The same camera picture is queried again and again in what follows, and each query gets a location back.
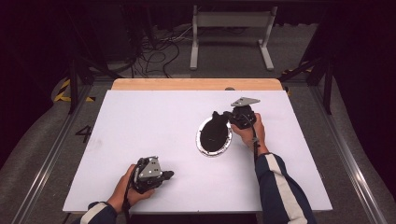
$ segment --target white tabletop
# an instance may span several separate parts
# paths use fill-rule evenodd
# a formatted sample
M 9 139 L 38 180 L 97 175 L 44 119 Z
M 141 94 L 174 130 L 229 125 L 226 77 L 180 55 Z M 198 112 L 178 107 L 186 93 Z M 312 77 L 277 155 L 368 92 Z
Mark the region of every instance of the white tabletop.
M 240 137 L 234 134 L 216 158 L 195 144 L 199 125 L 213 111 L 232 111 L 241 96 L 261 100 L 252 109 L 262 114 L 267 146 L 285 161 L 312 209 L 332 209 L 284 91 L 108 91 L 64 211 L 84 212 L 89 203 L 106 201 L 129 165 L 149 156 L 159 156 L 162 169 L 175 175 L 134 213 L 261 211 L 253 154 Z

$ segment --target forearm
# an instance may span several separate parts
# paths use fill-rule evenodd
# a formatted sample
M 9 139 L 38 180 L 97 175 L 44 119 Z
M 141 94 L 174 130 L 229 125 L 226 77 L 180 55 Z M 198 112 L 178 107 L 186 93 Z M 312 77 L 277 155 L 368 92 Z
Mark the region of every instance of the forearm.
M 287 174 L 280 157 L 263 153 L 257 159 L 256 175 L 264 223 L 316 223 L 300 186 Z
M 73 224 L 116 224 L 116 210 L 109 203 L 91 203 L 88 212 Z

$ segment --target gray carpet floor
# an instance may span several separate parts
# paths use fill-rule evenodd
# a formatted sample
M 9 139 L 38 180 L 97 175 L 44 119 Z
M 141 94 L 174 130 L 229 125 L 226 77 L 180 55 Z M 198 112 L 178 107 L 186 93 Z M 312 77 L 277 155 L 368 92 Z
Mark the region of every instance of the gray carpet floor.
M 191 42 L 186 39 L 177 43 L 179 54 L 166 66 L 166 72 L 172 77 L 186 78 L 279 77 L 284 70 L 298 65 L 315 30 L 315 25 L 275 27 L 268 44 L 275 66 L 272 72 L 265 69 L 257 45 L 257 39 L 262 33 L 260 29 L 247 29 L 242 34 L 230 33 L 224 29 L 206 30 L 200 35 L 198 70 L 189 69 Z M 163 50 L 163 53 L 169 60 L 177 55 L 177 48 L 170 46 Z M 161 57 L 158 54 L 151 59 L 160 61 Z M 160 71 L 146 73 L 146 75 L 163 77 L 163 72 L 161 72 L 163 63 L 151 63 L 148 68 Z M 142 69 L 136 64 L 135 76 L 139 77 L 141 72 Z M 131 77 L 132 73 L 130 69 L 122 75 Z M 294 79 L 294 82 L 287 82 L 284 85 L 290 88 L 290 102 L 315 163 L 323 176 L 322 180 L 333 206 L 332 211 L 317 212 L 317 221 L 318 223 L 371 223 L 340 159 L 337 145 L 332 139 L 332 133 L 319 110 L 319 105 L 314 101 L 310 91 L 312 87 L 307 87 L 301 81 L 304 78 L 305 74 L 301 74 Z M 64 199 L 86 146 L 83 142 L 84 136 L 76 135 L 76 132 L 86 125 L 94 126 L 105 93 L 111 88 L 111 81 L 106 81 L 105 77 L 97 79 L 102 81 L 95 82 L 89 92 L 89 96 L 96 97 L 96 100 L 83 104 L 66 136 L 65 144 L 49 178 L 46 179 L 45 186 L 34 202 L 33 210 L 28 214 L 25 223 L 63 223 L 66 219 L 66 214 L 62 211 Z M 59 90 L 60 85 L 62 81 L 55 87 L 54 94 Z M 25 134 L 0 171 L 0 223 L 11 223 L 17 214 L 64 124 L 69 106 L 67 102 L 56 102 L 52 109 Z M 396 204 L 361 148 L 335 81 L 332 91 L 332 116 L 361 168 L 384 217 L 388 223 L 396 223 Z M 71 223 L 78 216 L 71 215 L 65 223 Z M 123 222 L 123 217 L 120 217 L 119 223 Z

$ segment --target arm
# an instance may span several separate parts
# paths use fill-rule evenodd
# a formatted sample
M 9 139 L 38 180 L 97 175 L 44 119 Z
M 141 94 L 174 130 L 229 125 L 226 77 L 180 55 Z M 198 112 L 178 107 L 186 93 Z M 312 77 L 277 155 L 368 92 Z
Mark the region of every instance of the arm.
M 260 114 L 256 114 L 254 124 L 259 138 L 256 176 L 260 185 L 264 223 L 316 223 L 309 201 L 300 186 L 288 175 L 285 163 L 280 157 L 269 152 L 265 145 L 265 131 Z M 241 135 L 243 142 L 253 148 L 253 131 L 233 131 Z
M 119 183 L 107 202 L 91 203 L 88 206 L 88 212 L 83 217 L 75 220 L 73 224 L 115 224 L 117 214 L 122 211 L 124 192 L 133 169 L 134 164 L 131 165 L 126 174 L 120 178 Z M 144 194 L 139 194 L 134 189 L 129 189 L 128 202 L 131 206 L 134 206 L 140 200 L 149 198 L 153 193 L 154 189 L 151 189 Z

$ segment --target striped sleeve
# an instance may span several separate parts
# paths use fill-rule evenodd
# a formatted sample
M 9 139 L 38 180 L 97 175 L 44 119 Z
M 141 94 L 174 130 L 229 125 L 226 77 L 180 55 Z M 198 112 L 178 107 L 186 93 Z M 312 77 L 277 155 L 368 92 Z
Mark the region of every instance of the striped sleeve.
M 288 175 L 285 162 L 275 154 L 261 154 L 256 162 L 262 218 L 272 223 L 317 223 L 300 186 Z
M 91 203 L 88 212 L 72 224 L 116 224 L 117 213 L 108 203 Z

